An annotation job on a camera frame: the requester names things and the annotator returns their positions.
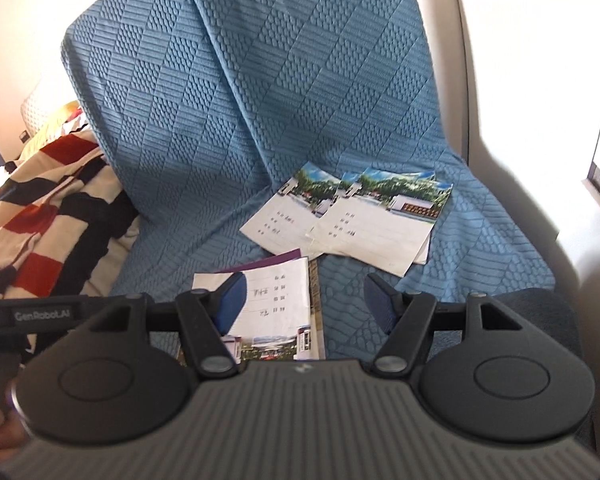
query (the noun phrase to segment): blue textured fabric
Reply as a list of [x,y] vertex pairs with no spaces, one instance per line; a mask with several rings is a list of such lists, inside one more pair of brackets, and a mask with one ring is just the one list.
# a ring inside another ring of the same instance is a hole
[[[99,0],[62,55],[142,214],[113,294],[166,300],[194,272],[266,256],[238,228],[308,160],[454,183],[429,263],[398,288],[459,301],[554,285],[445,142],[416,0]],[[370,357],[384,341],[363,303],[373,269],[339,256],[319,268],[328,356]]]

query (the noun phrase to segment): plaid blanket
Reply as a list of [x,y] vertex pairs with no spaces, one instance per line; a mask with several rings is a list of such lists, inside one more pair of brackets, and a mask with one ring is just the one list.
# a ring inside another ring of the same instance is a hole
[[9,166],[0,187],[0,298],[106,296],[139,217],[86,120]]

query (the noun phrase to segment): human hand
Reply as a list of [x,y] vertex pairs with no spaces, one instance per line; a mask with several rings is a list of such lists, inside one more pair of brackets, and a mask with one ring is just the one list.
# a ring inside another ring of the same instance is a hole
[[27,435],[18,413],[12,409],[5,416],[0,410],[0,463],[15,455],[28,439],[29,435]]

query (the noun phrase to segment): yellow cloth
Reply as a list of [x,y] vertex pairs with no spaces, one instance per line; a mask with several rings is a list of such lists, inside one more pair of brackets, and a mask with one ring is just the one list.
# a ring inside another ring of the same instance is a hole
[[31,137],[30,141],[25,144],[19,159],[27,160],[40,148],[54,140],[58,134],[58,130],[79,107],[78,101],[71,101],[52,113],[46,120],[46,123],[43,124],[38,132]]

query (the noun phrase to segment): gray ribbed surface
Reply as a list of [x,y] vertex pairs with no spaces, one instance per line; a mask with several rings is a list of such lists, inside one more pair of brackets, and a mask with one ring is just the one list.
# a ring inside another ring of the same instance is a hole
[[600,477],[600,460],[571,438],[482,446],[430,420],[406,384],[372,378],[357,362],[297,368],[252,362],[237,378],[205,383],[176,420],[145,438],[103,449],[36,440],[5,471],[14,480]]

